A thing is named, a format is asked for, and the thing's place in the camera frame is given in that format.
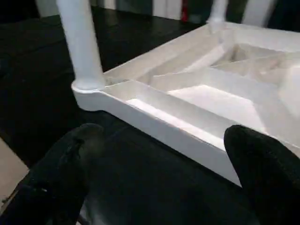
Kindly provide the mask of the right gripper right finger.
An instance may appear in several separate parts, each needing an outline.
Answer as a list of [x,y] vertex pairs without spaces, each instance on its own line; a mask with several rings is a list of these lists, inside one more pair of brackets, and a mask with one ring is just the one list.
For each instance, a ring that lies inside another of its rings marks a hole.
[[280,141],[253,129],[225,130],[226,153],[262,225],[300,223],[300,159]]

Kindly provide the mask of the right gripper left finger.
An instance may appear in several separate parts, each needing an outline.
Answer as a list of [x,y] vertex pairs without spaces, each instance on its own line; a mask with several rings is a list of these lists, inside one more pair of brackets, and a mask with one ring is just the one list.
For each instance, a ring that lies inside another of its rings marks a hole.
[[90,188],[91,159],[103,128],[87,123],[63,135],[20,180],[0,209],[2,225],[75,225]]

